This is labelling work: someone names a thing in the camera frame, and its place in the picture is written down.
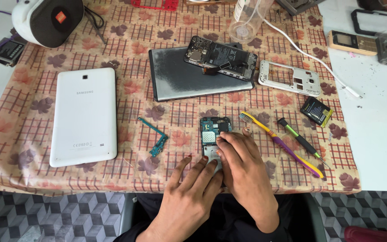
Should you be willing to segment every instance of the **white samsung tablet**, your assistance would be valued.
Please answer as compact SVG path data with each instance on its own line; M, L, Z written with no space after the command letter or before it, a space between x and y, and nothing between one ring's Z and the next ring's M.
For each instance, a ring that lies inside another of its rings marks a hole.
M50 166L113 159L117 155L116 133L114 69L59 73Z

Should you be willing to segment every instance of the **white table surface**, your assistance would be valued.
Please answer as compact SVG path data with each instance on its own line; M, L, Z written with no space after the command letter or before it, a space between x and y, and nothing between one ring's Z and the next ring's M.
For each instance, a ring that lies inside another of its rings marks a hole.
M14 5L15 0L0 0L0 10L10 12ZM355 0L320 3L325 33L338 30L354 34L350 13L356 8ZM9 37L12 27L10 16L0 13L0 40ZM387 66L379 64L376 56L352 58L348 52L328 50L334 72L364 97L355 98L337 84L362 189L387 191ZM0 97L13 70L0 65Z

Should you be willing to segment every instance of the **blue circuit board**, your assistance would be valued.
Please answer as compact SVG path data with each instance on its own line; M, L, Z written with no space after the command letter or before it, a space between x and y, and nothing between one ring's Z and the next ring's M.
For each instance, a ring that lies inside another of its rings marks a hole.
M155 144L155 146L153 146L153 149L151 151L149 151L149 153L151 153L153 157L156 157L164 149L165 141L167 141L168 136L166 134L162 133L161 131L159 131L159 129L153 127L146 120L144 120L140 117L138 117L138 120L141 120L144 124L149 126L151 129L156 131L158 134L162 135L161 138L158 140L158 142Z
M203 146L216 145L216 138L220 136L220 132L231 132L231 122L229 118L201 118L201 141Z

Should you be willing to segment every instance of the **black battery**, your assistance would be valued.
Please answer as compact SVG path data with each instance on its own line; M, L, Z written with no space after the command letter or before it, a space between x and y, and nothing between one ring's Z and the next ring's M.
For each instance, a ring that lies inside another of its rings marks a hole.
M206 60L204 60L204 62L216 66L237 60L246 61L247 55L249 54L248 52L219 43L212 43L210 49L210 55ZM244 65L231 66L229 68L239 75L243 75L244 70L246 69Z
M8 41L0 47L0 63L6 66L16 65L24 47L24 43L15 40Z
M334 112L312 96L307 99L300 111L322 128L325 128L326 123Z

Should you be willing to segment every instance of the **gray geometric floor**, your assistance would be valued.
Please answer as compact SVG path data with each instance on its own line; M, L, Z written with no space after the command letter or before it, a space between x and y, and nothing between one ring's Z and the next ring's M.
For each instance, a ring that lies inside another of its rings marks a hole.
M125 198L119 192L59 197L0 192L0 242L16 242L39 226L42 242L112 242Z
M387 192L361 191L344 195L311 193L322 215L328 242L345 242L344 229L359 226L387 230Z

